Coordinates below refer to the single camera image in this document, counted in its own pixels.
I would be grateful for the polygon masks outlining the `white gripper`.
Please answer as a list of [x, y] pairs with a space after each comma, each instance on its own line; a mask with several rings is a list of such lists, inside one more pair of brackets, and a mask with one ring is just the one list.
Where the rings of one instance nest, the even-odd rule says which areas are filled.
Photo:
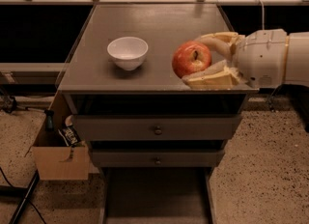
[[[202, 35], [195, 41], [226, 60], [186, 75], [182, 81], [198, 90], [230, 90], [246, 83], [252, 88], [277, 88], [283, 82], [286, 38], [282, 29], [259, 30], [247, 37], [237, 32]], [[233, 55], [238, 69], [229, 62]]]

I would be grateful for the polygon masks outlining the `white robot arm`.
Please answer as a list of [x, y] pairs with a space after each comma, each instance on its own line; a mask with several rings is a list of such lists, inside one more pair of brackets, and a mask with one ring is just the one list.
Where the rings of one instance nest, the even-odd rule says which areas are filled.
[[309, 86], [309, 32], [289, 34], [274, 29], [248, 36], [218, 32], [197, 41], [223, 59], [185, 76], [183, 83], [192, 89], [232, 89], [241, 84], [254, 89], [283, 84]]

